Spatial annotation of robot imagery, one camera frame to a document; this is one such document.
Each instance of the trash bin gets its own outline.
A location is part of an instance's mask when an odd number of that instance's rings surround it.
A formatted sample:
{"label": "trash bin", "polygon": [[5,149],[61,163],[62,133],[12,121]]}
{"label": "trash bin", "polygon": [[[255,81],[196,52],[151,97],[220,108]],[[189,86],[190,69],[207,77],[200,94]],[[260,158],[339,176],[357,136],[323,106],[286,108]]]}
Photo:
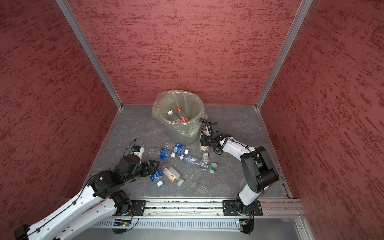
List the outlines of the trash bin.
{"label": "trash bin", "polygon": [[[177,107],[182,108],[182,111],[188,116],[189,122],[173,123],[168,121],[167,112],[172,110],[176,113]],[[167,135],[172,142],[185,146],[195,142],[199,135],[202,125],[199,118],[208,118],[203,101],[196,94],[183,90],[170,90],[159,93],[153,103],[152,115],[165,125]]]}

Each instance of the textured red wall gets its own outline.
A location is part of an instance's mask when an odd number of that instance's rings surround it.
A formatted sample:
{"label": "textured red wall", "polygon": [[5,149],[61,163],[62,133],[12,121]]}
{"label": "textured red wall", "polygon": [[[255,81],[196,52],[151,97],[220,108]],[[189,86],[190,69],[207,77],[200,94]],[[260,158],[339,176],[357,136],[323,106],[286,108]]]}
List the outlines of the textured red wall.
{"label": "textured red wall", "polygon": [[0,238],[80,190],[117,107],[54,0],[0,3]]}
{"label": "textured red wall", "polygon": [[262,106],[317,240],[384,239],[384,3],[315,0]]}
{"label": "textured red wall", "polygon": [[68,0],[125,104],[255,104],[301,0]]}

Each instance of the red bottle label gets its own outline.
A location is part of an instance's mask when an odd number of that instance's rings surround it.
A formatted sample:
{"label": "red bottle label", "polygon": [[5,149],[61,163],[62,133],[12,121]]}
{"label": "red bottle label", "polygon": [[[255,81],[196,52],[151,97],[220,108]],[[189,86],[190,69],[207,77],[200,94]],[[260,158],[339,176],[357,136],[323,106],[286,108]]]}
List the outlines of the red bottle label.
{"label": "red bottle label", "polygon": [[189,119],[188,119],[188,117],[185,117],[185,118],[180,119],[180,122],[189,122]]}

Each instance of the marble-patterned floor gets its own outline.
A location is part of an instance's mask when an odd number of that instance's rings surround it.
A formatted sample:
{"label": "marble-patterned floor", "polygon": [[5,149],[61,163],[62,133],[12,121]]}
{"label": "marble-patterned floor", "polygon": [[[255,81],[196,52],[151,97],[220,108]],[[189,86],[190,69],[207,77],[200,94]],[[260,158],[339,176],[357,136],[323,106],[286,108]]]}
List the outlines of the marble-patterned floor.
{"label": "marble-patterned floor", "polygon": [[[256,118],[252,106],[205,106],[208,120],[218,122],[223,133],[232,135],[236,140],[249,146],[263,146],[267,148],[262,130]],[[91,175],[114,168],[119,162],[127,145],[138,138],[136,145],[145,147],[163,147],[168,139],[164,126],[152,117],[152,106],[125,105],[122,113],[113,129],[101,158],[95,163]],[[196,140],[189,154],[201,157],[200,143]],[[133,197],[228,197],[234,198],[244,185],[245,179],[241,162],[228,153],[216,155],[212,148],[209,149],[210,161],[216,162],[218,168],[215,180],[209,192],[203,192],[198,188],[205,171],[190,166],[180,159],[168,161],[185,180],[182,186],[164,179],[164,186],[158,188],[149,177],[138,178],[136,182],[126,184],[122,189],[128,196]],[[279,181],[269,187],[264,198],[287,198],[283,184]]]}

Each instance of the robotic arm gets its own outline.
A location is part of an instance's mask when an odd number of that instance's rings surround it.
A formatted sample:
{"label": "robotic arm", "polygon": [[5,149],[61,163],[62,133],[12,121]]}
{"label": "robotic arm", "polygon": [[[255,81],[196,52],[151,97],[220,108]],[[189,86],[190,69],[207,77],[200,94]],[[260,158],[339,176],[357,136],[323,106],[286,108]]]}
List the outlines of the robotic arm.
{"label": "robotic arm", "polygon": [[208,133],[201,135],[201,146],[212,146],[216,154],[224,151],[241,161],[247,184],[236,196],[235,210],[240,215],[249,214],[264,189],[279,180],[267,150],[263,147],[249,147],[236,141],[231,135],[223,134],[216,122],[208,122],[202,118],[199,120],[207,124]]}
{"label": "robotic arm", "polygon": [[138,177],[155,174],[159,161],[141,162],[144,148],[133,146],[114,169],[99,172],[71,200],[33,225],[15,230],[17,240],[70,240],[96,222],[115,215],[132,214],[131,201],[120,187]]}

